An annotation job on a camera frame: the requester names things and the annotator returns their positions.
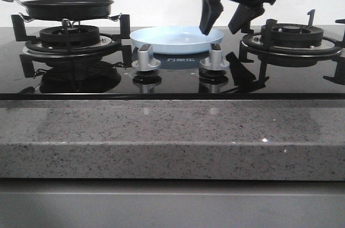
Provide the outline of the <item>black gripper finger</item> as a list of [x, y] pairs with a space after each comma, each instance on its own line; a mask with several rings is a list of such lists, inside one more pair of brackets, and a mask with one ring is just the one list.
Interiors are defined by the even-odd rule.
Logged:
[[228, 27], [232, 34], [238, 31], [241, 33], [252, 34], [254, 31], [250, 28], [251, 21], [265, 12], [263, 5], [250, 7], [248, 5], [239, 4]]

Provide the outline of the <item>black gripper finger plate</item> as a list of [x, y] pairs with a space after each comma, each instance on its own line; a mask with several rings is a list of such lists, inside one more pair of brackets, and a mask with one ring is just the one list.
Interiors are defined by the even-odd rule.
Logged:
[[204, 35], [208, 35], [223, 12], [220, 0], [202, 0], [202, 14], [199, 29]]

